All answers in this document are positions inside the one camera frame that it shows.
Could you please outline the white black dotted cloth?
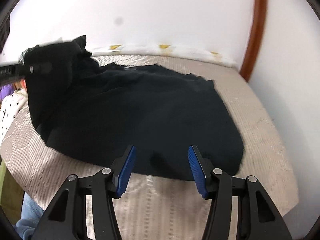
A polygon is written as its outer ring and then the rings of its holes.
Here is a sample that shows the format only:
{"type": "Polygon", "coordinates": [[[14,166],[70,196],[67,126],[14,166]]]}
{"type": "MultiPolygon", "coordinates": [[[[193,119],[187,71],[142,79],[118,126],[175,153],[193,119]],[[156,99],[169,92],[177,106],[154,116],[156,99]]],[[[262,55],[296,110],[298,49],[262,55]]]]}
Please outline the white black dotted cloth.
{"type": "Polygon", "coordinates": [[[15,90],[13,94],[4,98],[1,105],[1,124],[0,136],[3,141],[7,131],[9,130],[19,111],[28,101],[27,91],[24,88],[15,90]]]}

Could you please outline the brown wooden door frame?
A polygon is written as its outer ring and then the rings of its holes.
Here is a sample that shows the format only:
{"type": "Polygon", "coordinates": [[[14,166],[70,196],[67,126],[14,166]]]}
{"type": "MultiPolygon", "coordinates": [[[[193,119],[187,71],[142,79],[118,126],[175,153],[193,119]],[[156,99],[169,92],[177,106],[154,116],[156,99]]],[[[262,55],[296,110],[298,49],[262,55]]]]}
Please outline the brown wooden door frame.
{"type": "Polygon", "coordinates": [[[268,0],[254,0],[253,21],[240,75],[249,82],[263,40],[268,0]]]}

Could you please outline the green cloth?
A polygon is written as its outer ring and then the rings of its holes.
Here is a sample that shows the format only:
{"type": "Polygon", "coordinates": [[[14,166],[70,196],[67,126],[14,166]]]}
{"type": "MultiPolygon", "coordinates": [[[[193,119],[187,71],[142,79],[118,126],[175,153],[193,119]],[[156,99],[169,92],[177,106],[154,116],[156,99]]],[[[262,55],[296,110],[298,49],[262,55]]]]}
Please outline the green cloth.
{"type": "Polygon", "coordinates": [[[6,167],[5,163],[4,163],[4,161],[1,160],[1,166],[0,166],[0,198],[2,197],[2,191],[3,191],[6,172],[7,172],[7,167],[6,167]]]}

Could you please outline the black sweatshirt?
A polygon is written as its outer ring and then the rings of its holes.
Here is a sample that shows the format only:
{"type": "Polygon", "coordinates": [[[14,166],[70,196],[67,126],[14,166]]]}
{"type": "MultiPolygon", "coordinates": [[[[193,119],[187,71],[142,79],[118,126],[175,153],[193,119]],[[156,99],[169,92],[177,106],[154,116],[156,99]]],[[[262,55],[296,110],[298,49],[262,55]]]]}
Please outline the black sweatshirt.
{"type": "Polygon", "coordinates": [[[231,176],[244,144],[212,80],[157,64],[99,66],[86,38],[35,47],[24,55],[32,124],[56,151],[108,167],[127,146],[134,172],[192,180],[188,148],[231,176]]]}

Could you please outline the purple cloth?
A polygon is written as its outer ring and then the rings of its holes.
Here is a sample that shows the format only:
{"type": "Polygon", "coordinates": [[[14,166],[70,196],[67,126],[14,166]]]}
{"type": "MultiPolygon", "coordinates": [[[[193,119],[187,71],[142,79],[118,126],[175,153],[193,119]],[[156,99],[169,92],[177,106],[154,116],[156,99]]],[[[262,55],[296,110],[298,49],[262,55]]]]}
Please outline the purple cloth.
{"type": "Polygon", "coordinates": [[[14,86],[12,84],[7,84],[7,85],[1,86],[0,101],[3,101],[3,99],[6,96],[11,95],[14,91],[15,91],[15,89],[14,89],[14,86]]]}

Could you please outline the striped beige mattress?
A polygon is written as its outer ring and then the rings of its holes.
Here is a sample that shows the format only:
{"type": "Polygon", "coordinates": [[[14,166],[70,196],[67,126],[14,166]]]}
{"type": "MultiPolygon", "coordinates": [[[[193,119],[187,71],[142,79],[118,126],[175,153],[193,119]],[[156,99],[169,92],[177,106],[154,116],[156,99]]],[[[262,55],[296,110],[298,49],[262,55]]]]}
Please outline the striped beige mattress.
{"type": "MultiPolygon", "coordinates": [[[[235,69],[161,56],[100,56],[96,61],[101,66],[112,62],[124,66],[158,64],[213,80],[244,142],[237,176],[256,176],[281,215],[298,204],[296,179],[279,133],[235,69]]],[[[43,209],[68,175],[86,177],[100,170],[48,148],[33,128],[28,106],[8,128],[1,157],[21,188],[43,209]]],[[[200,239],[210,208],[192,181],[140,174],[130,177],[126,192],[113,204],[123,239],[200,239]]]]}

